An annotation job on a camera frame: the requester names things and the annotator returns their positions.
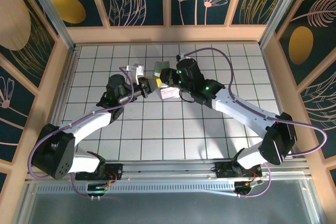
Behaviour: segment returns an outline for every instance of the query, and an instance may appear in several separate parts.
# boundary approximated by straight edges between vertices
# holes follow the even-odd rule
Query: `wooden frame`
[[[336,61],[336,50],[332,51],[314,69],[312,72],[314,78],[312,75],[305,78],[305,86],[296,85],[286,56],[275,34],[266,46],[265,54],[268,69],[284,111],[290,111],[290,114],[295,121],[311,123],[300,93],[302,89],[309,85],[309,83],[311,83],[325,68]],[[296,127],[296,132],[298,137],[297,147],[301,151],[309,150],[319,144],[313,130],[305,127]],[[329,223],[336,223],[336,187],[329,172],[330,167],[336,166],[336,157],[325,159],[322,151],[319,150],[306,155],[306,159],[325,215]]]

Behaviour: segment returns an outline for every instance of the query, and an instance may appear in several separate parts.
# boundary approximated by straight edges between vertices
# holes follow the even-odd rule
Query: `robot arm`
[[[252,129],[263,139],[250,148],[241,149],[232,160],[232,169],[242,175],[251,167],[266,162],[280,165],[296,143],[294,126],[278,123],[269,118],[291,120],[290,115],[280,116],[264,111],[251,103],[234,96],[215,80],[206,80],[194,59],[187,58],[177,63],[175,69],[163,69],[161,81],[170,87],[187,92],[195,102],[232,116]]]
[[[230,96],[228,89],[215,80],[206,80],[201,74],[197,62],[193,59],[183,59],[177,69],[163,69],[160,79],[170,87],[178,87],[188,92],[195,102],[211,109],[226,113],[242,124],[251,128],[263,141],[250,148],[241,149],[231,161],[232,170],[243,176],[247,171],[259,164],[269,162],[280,165],[296,142],[293,126],[267,119],[278,117],[291,120],[288,114],[276,116],[261,110],[243,99]],[[159,85],[157,79],[139,78],[133,82],[134,96],[147,98]],[[103,94],[93,111],[112,108],[126,103],[131,97],[130,85],[123,76],[115,74],[109,78],[107,91]],[[258,111],[266,116],[256,115],[247,108]],[[55,179],[64,177],[67,173],[88,173],[97,179],[104,179],[105,159],[93,152],[76,153],[75,146],[95,130],[114,122],[123,112],[123,107],[109,112],[97,113],[76,126],[61,131],[43,142],[33,155],[32,164]],[[60,127],[45,125],[38,140]]]
[[[147,98],[158,87],[157,79],[145,77],[138,78],[132,85],[134,88],[132,101],[135,101],[139,96]],[[107,91],[102,95],[100,101],[86,114],[93,114],[93,116],[51,136],[36,149],[31,160],[34,166],[55,179],[61,179],[67,173],[92,173],[95,178],[105,178],[105,159],[103,157],[93,152],[75,154],[74,152],[75,147],[85,137],[118,119],[123,112],[123,107],[97,114],[94,113],[95,111],[121,105],[131,97],[130,85],[120,74],[112,75],[106,88]],[[77,120],[60,126],[45,125],[40,132],[38,141],[49,133],[71,125],[75,121]]]

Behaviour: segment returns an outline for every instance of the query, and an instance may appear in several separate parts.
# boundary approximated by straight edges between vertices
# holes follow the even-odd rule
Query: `grid tile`
[[[76,72],[91,72],[95,59],[78,59]]]
[[[206,48],[206,47],[211,47],[211,44],[197,44],[196,45],[196,50]],[[197,56],[213,56],[212,50],[203,50],[203,51],[198,51],[196,53]]]
[[[146,57],[162,57],[162,45],[147,45]]]
[[[226,56],[230,56],[229,49],[227,47],[227,44],[212,44],[213,48],[217,48],[223,53],[225,53]],[[214,56],[223,56],[220,52],[213,51]]]
[[[85,103],[68,103],[64,114],[64,120],[72,121],[79,118],[84,114],[84,109]]]
[[[141,140],[121,140],[119,160],[131,161],[140,160],[141,157]]]
[[[113,58],[110,71],[118,71],[120,73],[120,67],[128,65],[129,58]]]
[[[130,57],[146,57],[146,45],[131,45]]]
[[[142,138],[143,139],[162,138],[162,121],[144,120],[142,123]]]
[[[98,46],[96,58],[112,58],[114,46]]]
[[[185,119],[184,124],[184,137],[204,137],[204,125],[202,119]]]
[[[206,138],[208,158],[229,158],[225,138]]]
[[[121,139],[141,138],[141,134],[142,134],[141,120],[129,120],[122,122]]]
[[[77,152],[85,153],[85,152],[91,151],[91,152],[97,153],[98,145],[99,145],[99,141],[95,141],[95,140],[81,141],[78,144]]]
[[[94,58],[96,56],[97,46],[83,46],[80,50],[80,59]]]
[[[214,70],[215,64],[213,58],[197,57],[197,64],[200,70]]]
[[[185,120],[163,120],[163,138],[182,138],[183,121],[185,122]]]
[[[198,103],[183,102],[183,118],[193,119],[202,118],[202,106]]]
[[[91,72],[77,72],[72,81],[73,87],[87,87],[90,85],[92,73]]]
[[[82,47],[68,96],[64,123],[89,113],[106,91],[108,79],[120,74],[119,67],[141,64],[152,76],[156,62],[169,61],[176,67],[176,55],[210,44],[117,45]],[[235,78],[232,91],[256,107],[278,114],[264,59],[257,44],[213,44],[229,56]],[[216,51],[191,55],[206,79],[228,87],[230,69]],[[183,98],[191,100],[188,93]],[[170,160],[233,157],[242,147],[261,139],[230,116],[180,98],[162,101],[156,90],[147,99],[128,104],[112,124],[87,136],[79,147],[98,152],[107,160]]]
[[[130,55],[130,46],[114,46],[114,58],[128,58]]]
[[[162,139],[143,140],[141,160],[162,160]]]
[[[91,83],[88,81],[86,85],[90,85],[91,87],[101,87],[106,86],[109,82],[110,72],[93,72]]]
[[[86,102],[89,87],[74,87],[70,90],[68,102]]]
[[[245,49],[242,44],[229,44],[230,56],[245,56]]]
[[[207,159],[204,138],[189,138],[184,142],[186,159]]]
[[[108,161],[115,161],[119,158],[120,140],[103,140],[99,143],[98,155]]]
[[[266,70],[251,70],[254,84],[267,84],[270,83],[268,73]]]
[[[196,50],[195,45],[188,45],[188,44],[180,44],[180,53],[181,54],[188,54],[189,52],[193,52]]]
[[[142,119],[143,103],[131,102],[124,107],[124,120]]]
[[[144,119],[162,119],[162,102],[144,102]]]
[[[225,137],[223,119],[204,119],[205,137]]]
[[[103,72],[103,71],[110,71],[111,67],[111,60],[109,58],[102,58],[102,59],[96,59],[94,63],[94,72]]]
[[[247,57],[250,69],[266,69],[265,62],[262,56]]]
[[[163,45],[164,57],[176,57],[180,53],[178,45]]]
[[[262,55],[258,44],[244,44],[247,55],[259,56]]]
[[[87,101],[99,102],[104,92],[106,92],[106,87],[90,87]]]
[[[274,93],[270,84],[256,84],[256,91],[259,100],[274,100]]]
[[[182,103],[164,102],[163,103],[163,118],[181,119],[182,118]]]
[[[229,158],[233,158],[242,148],[248,148],[247,139],[245,137],[227,138],[226,141]]]
[[[184,159],[184,140],[164,139],[163,140],[163,159]]]
[[[114,121],[113,123],[101,129],[100,139],[120,139],[122,121]]]
[[[214,57],[215,67],[220,70],[229,70],[230,65],[223,56]]]

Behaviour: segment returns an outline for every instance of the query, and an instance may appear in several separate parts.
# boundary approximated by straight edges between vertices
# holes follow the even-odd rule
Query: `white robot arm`
[[[182,91],[190,93],[195,102],[230,115],[263,139],[259,144],[243,148],[232,159],[232,169],[240,176],[252,167],[265,162],[280,165],[296,142],[296,138],[292,137],[295,136],[294,127],[268,120],[252,113],[249,109],[258,111],[269,118],[279,117],[291,120],[289,115],[283,113],[277,116],[274,113],[261,110],[237,96],[234,96],[233,99],[229,90],[222,84],[215,80],[205,80],[193,59],[180,61],[177,64],[177,70],[163,69],[160,79],[170,87],[179,87]],[[140,95],[147,98],[158,87],[157,81],[151,78],[139,78],[138,83],[140,84],[133,83],[133,100]],[[123,104],[130,96],[130,85],[126,84],[124,77],[119,74],[111,76],[107,92],[103,94],[100,102],[89,113]],[[238,104],[237,101],[243,103],[247,108]],[[32,164],[55,179],[60,179],[67,173],[90,173],[97,178],[104,178],[104,158],[92,152],[74,154],[75,146],[92,132],[113,123],[122,112],[123,108],[119,108],[94,114],[80,124],[52,136],[50,140],[36,149]],[[46,125],[42,129],[39,139],[66,125],[68,124],[59,127],[51,124]]]

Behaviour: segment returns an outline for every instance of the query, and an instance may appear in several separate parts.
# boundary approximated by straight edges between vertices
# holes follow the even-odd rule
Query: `yellow oval shape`
[[[85,20],[84,6],[78,0],[51,0],[61,19],[72,24],[78,24]]]
[[[305,26],[299,26],[294,30],[289,40],[289,58],[300,65],[309,57],[313,48],[314,36],[311,30]]]
[[[0,0],[0,45],[21,50],[30,37],[30,15],[23,0]]]

